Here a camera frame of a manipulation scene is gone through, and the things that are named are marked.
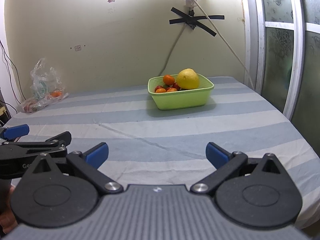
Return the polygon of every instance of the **human hand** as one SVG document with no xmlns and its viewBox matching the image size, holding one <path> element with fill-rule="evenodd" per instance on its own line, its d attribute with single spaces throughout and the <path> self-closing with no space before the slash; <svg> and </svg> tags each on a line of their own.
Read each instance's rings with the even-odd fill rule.
<svg viewBox="0 0 320 240">
<path fill-rule="evenodd" d="M 6 201 L 7 202 L 7 209 L 2 214 L 0 214 L 0 225 L 2 226 L 3 232 L 5 234 L 9 233 L 11 230 L 13 230 L 18 225 L 18 223 L 17 223 L 17 221 L 11 211 L 10 204 L 9 204 L 10 197 L 11 197 L 14 189 L 15 189 L 15 186 L 11 185 L 11 188 L 10 188 L 8 196 L 7 196 L 7 201 Z"/>
</svg>

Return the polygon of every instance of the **plastic bag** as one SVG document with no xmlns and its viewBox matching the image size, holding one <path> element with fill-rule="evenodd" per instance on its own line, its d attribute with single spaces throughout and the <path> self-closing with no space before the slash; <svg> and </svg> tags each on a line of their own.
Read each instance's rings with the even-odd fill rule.
<svg viewBox="0 0 320 240">
<path fill-rule="evenodd" d="M 60 76 L 55 69 L 45 68 L 45 59 L 41 58 L 30 72 L 32 79 L 31 91 L 33 96 L 22 102 L 25 113 L 36 112 L 50 104 L 63 100 L 69 94 L 64 92 Z"/>
</svg>

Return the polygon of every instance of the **striped tablecloth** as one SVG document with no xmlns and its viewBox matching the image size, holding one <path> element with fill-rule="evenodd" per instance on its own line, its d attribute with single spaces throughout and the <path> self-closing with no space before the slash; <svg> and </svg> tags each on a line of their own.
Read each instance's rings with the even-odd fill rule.
<svg viewBox="0 0 320 240">
<path fill-rule="evenodd" d="M 297 226 L 320 217 L 320 159 L 294 126 L 268 101 L 232 77 L 213 77 L 205 106 L 160 111 L 146 86 L 70 95 L 33 114 L 19 113 L 9 126 L 28 124 L 20 141 L 43 141 L 70 131 L 68 150 L 100 142 L 109 158 L 99 170 L 127 184 L 186 184 L 215 168 L 205 158 L 208 142 L 262 157 L 277 155 L 303 196 Z"/>
</svg>

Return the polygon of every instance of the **orange in plastic bag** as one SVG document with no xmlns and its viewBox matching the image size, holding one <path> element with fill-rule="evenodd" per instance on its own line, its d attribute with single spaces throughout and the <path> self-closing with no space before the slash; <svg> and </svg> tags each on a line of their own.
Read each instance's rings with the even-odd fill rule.
<svg viewBox="0 0 320 240">
<path fill-rule="evenodd" d="M 53 96 L 54 98 L 57 98 L 57 97 L 62 95 L 62 91 L 61 90 L 55 90 L 55 91 L 51 92 L 50 95 Z"/>
</svg>

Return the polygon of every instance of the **fruit basket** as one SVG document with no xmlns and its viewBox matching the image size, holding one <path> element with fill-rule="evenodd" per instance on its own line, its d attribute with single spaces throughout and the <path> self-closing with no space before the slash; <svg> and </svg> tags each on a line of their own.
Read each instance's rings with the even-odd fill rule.
<svg viewBox="0 0 320 240">
<path fill-rule="evenodd" d="M 197 89 L 180 90 L 170 93 L 154 93 L 156 86 L 164 85 L 163 76 L 150 78 L 148 82 L 148 92 L 160 110 L 203 106 L 207 103 L 210 91 L 213 89 L 214 84 L 203 75 L 198 74 L 198 77 L 200 85 Z"/>
</svg>

